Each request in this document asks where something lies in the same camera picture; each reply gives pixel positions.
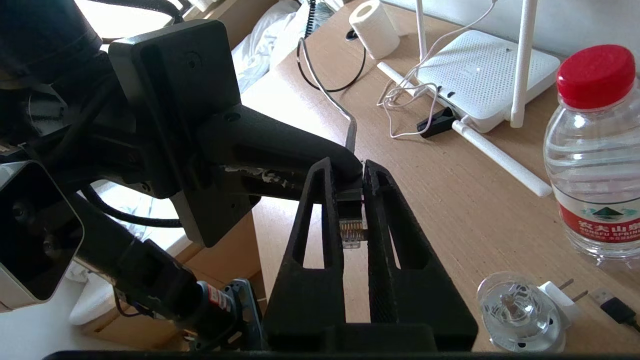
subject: usb connector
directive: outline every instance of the usb connector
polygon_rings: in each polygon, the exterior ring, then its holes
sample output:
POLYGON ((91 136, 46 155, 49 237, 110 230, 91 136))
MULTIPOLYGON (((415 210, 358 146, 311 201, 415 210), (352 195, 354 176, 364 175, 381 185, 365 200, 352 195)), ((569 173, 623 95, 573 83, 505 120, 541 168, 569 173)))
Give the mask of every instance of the usb connector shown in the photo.
POLYGON ((591 295, 593 300, 600 305, 600 309, 607 313, 607 315, 617 323, 624 323, 640 332, 640 325, 638 325, 638 322, 636 321, 636 312, 622 302, 622 300, 615 297, 609 290, 599 288, 592 291, 589 295, 591 295))

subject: white plug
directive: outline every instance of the white plug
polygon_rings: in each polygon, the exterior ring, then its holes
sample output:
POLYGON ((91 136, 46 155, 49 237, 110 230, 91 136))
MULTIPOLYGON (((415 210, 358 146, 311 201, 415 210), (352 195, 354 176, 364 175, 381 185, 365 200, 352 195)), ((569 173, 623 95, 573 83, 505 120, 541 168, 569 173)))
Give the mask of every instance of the white plug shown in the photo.
POLYGON ((580 295, 571 299, 563 292, 563 289, 571 284, 573 284, 573 279, 569 279, 560 286, 556 286, 551 281, 547 281, 538 286, 538 289, 545 293, 558 308, 560 321, 565 329, 571 326, 572 322, 580 317, 580 308, 578 308, 578 305, 576 305, 575 302, 588 293, 587 291, 583 291, 580 295))

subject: power adapter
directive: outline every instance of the power adapter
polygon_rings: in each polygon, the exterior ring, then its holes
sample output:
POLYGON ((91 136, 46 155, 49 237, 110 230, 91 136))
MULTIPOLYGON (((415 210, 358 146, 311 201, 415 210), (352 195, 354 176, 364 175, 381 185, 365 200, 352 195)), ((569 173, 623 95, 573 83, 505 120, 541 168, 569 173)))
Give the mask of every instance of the power adapter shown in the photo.
MULTIPOLYGON (((422 136, 423 138, 428 138, 430 136, 443 133, 447 130, 451 130, 451 124, 453 124, 455 120, 459 119, 453 113, 453 110, 451 110, 451 108, 449 107, 444 108, 443 110, 433 114, 433 117, 431 118, 431 126, 429 126, 429 129, 427 129, 427 131, 420 134, 420 136, 422 136)), ((424 121, 419 122, 417 124, 418 131, 424 130, 428 122, 429 119, 425 119, 424 121)))

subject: wooden desk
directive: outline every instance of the wooden desk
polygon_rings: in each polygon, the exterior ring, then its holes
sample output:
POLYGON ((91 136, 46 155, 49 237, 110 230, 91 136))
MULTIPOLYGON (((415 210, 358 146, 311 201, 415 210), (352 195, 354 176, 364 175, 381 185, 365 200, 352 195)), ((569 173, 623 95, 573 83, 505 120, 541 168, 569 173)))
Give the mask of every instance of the wooden desk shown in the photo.
MULTIPOLYGON (((354 1, 335 14, 308 40, 314 67, 323 83, 341 86, 358 70, 362 47, 345 42, 354 1)), ((387 12, 402 34, 399 48, 385 59, 401 73, 418 58, 415 15, 398 8, 387 12)), ((432 42, 457 26, 427 19, 432 42)), ((564 237, 553 196, 539 199, 479 150, 453 131, 424 140, 419 136, 392 140, 384 111, 375 107, 387 77, 367 59, 362 78, 334 95, 358 120, 356 155, 387 167, 479 324, 475 350, 495 351, 482 325, 476 290, 499 271, 524 274, 536 283, 569 278, 569 296, 606 286, 640 311, 640 279, 626 273, 605 273, 577 255, 564 237)), ((344 143, 346 120, 302 80, 290 54, 243 96, 245 105, 287 124, 344 143)), ((428 114, 431 99, 396 112, 396 131, 414 131, 428 114)), ((527 105, 522 129, 503 123, 486 135, 536 175, 546 179, 542 158, 545 126, 557 106, 551 88, 527 105)), ((253 210, 267 294, 273 288, 296 212, 297 202, 262 199, 253 210)), ((321 266, 320 216, 312 220, 306 263, 321 266)), ((344 287, 349 322, 368 322, 366 245, 345 251, 344 287)), ((638 352, 640 335, 618 325, 585 297, 578 302, 582 319, 568 330, 569 352, 638 352)))

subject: bottle label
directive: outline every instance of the bottle label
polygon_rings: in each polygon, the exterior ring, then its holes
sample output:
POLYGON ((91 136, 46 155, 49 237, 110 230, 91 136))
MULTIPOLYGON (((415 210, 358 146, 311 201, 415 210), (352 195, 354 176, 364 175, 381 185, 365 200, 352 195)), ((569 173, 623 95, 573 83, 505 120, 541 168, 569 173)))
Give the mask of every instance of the bottle label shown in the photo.
POLYGON ((574 199, 554 186, 565 224, 585 238, 604 243, 640 240, 640 199, 599 204, 574 199))

